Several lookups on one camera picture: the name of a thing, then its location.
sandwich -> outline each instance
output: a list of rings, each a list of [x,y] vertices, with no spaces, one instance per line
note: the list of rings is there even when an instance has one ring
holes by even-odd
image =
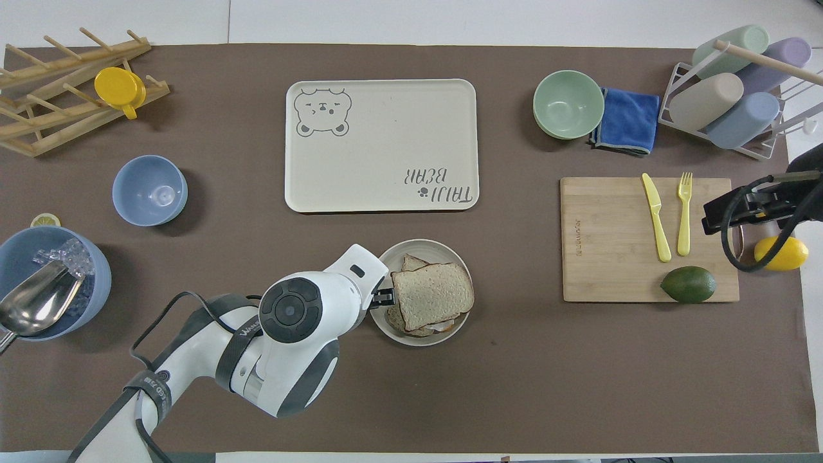
[[[406,254],[401,271],[391,277],[396,304],[386,320],[404,334],[425,337],[451,330],[474,305],[472,280],[459,264],[430,264]]]

wooden cutting board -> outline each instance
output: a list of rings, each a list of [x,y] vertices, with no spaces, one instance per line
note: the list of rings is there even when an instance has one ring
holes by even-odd
[[[726,259],[720,235],[706,236],[703,204],[727,193],[729,179],[695,178],[690,202],[691,251],[677,254],[681,201],[679,178],[654,178],[663,208],[660,219],[672,260],[658,259],[649,203],[640,176],[566,177],[560,180],[563,298],[568,302],[674,302],[661,288],[666,274],[696,265],[718,287],[707,302],[740,300],[737,269]]]

green bowl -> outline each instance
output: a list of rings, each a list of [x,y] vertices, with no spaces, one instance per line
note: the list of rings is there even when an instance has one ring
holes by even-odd
[[[579,138],[600,124],[603,94],[591,77],[565,69],[540,82],[534,91],[532,110],[543,132],[561,140]]]

white plate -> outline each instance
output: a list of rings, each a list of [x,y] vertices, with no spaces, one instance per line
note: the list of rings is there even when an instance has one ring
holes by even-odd
[[[396,245],[388,248],[388,250],[380,256],[380,261],[388,267],[389,272],[399,272],[403,265],[403,255],[405,254],[413,255],[416,258],[423,259],[430,264],[449,264],[454,262],[455,264],[459,264],[461,267],[466,269],[469,280],[472,279],[472,274],[469,273],[466,263],[463,262],[463,259],[460,259],[460,256],[456,252],[451,250],[448,246],[432,240],[419,239],[397,243]],[[380,285],[379,289],[391,287],[392,279],[386,278]],[[466,323],[468,315],[472,313],[471,311],[468,311],[461,314],[454,320],[454,327],[445,333],[436,333],[424,338],[417,338],[415,336],[405,334],[402,331],[395,330],[394,327],[386,321],[387,310],[387,306],[382,306],[371,310],[370,313],[371,317],[374,319],[374,323],[376,323],[377,326],[389,338],[398,341],[400,344],[416,347],[431,346],[442,343],[446,339],[451,338],[458,332],[458,330],[460,330],[463,324]]]
[[[463,79],[297,82],[285,199],[299,213],[464,210],[479,197],[477,96]]]

yellow fork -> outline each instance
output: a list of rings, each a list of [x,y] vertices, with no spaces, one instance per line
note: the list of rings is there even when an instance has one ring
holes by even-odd
[[[689,200],[691,199],[691,172],[683,172],[680,183],[677,184],[677,197],[683,202],[683,212],[680,215],[680,232],[677,234],[677,253],[688,255],[690,250],[689,234]]]

